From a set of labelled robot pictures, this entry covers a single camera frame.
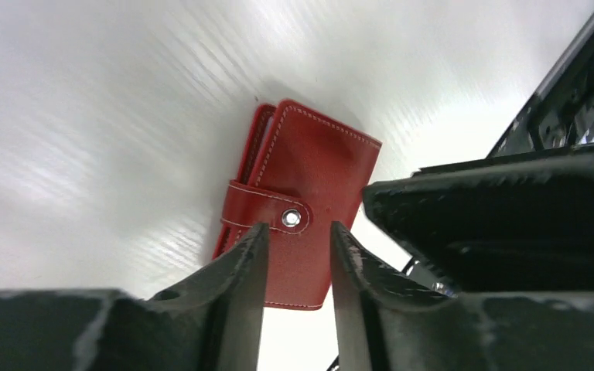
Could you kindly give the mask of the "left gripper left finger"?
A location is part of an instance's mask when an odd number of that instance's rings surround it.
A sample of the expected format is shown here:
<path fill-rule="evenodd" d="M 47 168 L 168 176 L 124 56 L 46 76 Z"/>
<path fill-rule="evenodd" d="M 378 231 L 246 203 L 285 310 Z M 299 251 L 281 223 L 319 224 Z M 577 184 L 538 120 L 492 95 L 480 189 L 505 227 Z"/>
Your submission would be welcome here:
<path fill-rule="evenodd" d="M 148 300 L 115 289 L 0 291 L 0 370 L 254 370 L 268 226 Z"/>

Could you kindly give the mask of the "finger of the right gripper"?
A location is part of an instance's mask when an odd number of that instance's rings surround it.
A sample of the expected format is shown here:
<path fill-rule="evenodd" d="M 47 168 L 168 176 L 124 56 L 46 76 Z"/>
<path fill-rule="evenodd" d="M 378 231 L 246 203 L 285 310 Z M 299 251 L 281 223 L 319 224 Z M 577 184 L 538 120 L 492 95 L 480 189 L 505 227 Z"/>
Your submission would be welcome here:
<path fill-rule="evenodd" d="M 456 291 L 594 291 L 594 151 L 424 168 L 367 186 L 363 202 Z"/>

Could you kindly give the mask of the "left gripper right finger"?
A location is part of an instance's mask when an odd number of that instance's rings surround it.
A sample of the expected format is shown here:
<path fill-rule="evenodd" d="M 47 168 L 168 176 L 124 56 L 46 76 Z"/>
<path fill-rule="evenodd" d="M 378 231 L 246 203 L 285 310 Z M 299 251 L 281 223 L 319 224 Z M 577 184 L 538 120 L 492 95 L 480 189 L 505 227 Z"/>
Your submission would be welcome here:
<path fill-rule="evenodd" d="M 594 292 L 446 296 L 338 222 L 330 256 L 342 370 L 594 370 Z"/>

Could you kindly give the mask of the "red card holder wallet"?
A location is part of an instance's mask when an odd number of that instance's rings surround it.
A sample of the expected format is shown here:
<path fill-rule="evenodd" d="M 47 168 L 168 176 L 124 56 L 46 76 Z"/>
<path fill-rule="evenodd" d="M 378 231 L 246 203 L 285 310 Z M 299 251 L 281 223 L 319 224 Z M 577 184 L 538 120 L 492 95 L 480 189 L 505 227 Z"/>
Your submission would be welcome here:
<path fill-rule="evenodd" d="M 259 105 L 227 186 L 214 253 L 266 223 L 265 305 L 321 308 L 331 282 L 330 226 L 351 228 L 380 150 L 377 139 L 294 100 Z"/>

